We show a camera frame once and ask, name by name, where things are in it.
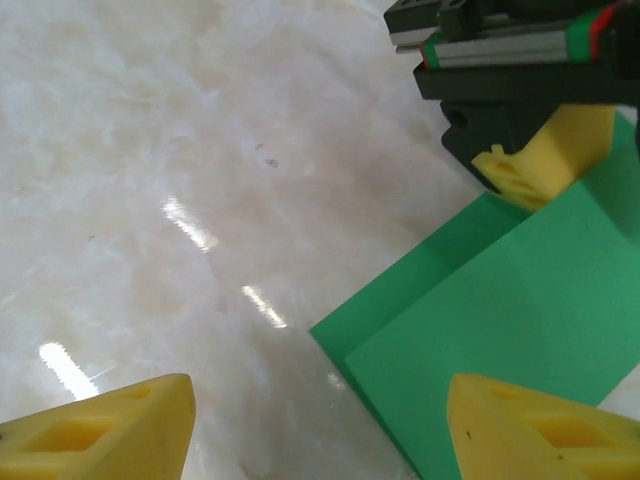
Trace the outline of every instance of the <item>rectangular hole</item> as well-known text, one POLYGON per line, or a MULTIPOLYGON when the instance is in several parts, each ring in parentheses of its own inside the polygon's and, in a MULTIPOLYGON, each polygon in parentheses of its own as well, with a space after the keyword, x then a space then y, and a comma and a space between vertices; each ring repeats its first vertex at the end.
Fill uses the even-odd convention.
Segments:
POLYGON ((545 417, 529 420, 530 425, 556 448, 610 447, 613 438, 598 427, 572 417, 545 417))
POLYGON ((531 185, 529 185, 526 182, 523 182, 522 180, 509 179, 506 181, 506 184, 510 189, 516 190, 521 193, 536 193, 536 191, 533 189, 531 185))
POLYGON ((91 448, 113 422, 104 419, 76 419, 56 423, 31 441, 27 452, 84 452, 91 448))
POLYGON ((516 169, 504 162, 487 162, 479 165, 479 170, 495 179, 504 179, 516 182, 521 179, 521 176, 516 169))

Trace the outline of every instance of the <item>white marble surface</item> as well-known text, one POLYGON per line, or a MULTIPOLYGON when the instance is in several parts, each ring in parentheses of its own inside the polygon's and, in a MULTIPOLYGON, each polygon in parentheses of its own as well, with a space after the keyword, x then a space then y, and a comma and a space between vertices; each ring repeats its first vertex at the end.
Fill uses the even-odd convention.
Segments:
POLYGON ((0 1, 0 422, 186 372, 185 479, 410 478, 308 334, 479 192, 387 3, 0 1))

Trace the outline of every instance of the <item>black linear rail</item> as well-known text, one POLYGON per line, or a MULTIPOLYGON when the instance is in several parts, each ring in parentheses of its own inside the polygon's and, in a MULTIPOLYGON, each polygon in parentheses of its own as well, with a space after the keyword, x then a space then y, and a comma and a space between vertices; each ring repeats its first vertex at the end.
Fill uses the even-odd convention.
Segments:
POLYGON ((514 18, 553 19, 576 16, 598 7, 604 7, 612 0, 492 0, 514 18))
POLYGON ((455 102, 640 105, 640 80, 597 64, 506 65, 413 71, 422 98, 455 102))
POLYGON ((438 25, 440 0, 398 0, 384 14, 389 33, 420 30, 438 25))

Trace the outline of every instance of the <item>marble floor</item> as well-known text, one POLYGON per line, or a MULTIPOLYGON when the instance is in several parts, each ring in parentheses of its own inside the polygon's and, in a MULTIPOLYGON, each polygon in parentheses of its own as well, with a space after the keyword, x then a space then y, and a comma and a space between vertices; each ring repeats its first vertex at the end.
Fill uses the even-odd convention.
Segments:
POLYGON ((308 334, 480 191, 388 3, 0 1, 0 422, 186 372, 184 479, 412 478, 308 334))

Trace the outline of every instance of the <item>yellow sponge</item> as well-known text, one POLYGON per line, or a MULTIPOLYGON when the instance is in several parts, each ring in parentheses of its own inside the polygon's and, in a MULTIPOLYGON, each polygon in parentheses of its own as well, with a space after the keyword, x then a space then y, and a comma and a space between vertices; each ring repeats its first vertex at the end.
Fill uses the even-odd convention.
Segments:
POLYGON ((178 480, 195 421, 188 375, 0 425, 0 480, 178 480))
POLYGON ((476 375, 456 375, 449 430, 464 480, 640 478, 640 423, 476 375))
POLYGON ((614 106, 561 105, 514 155, 501 145, 472 163, 506 200, 538 210, 609 155, 614 106))

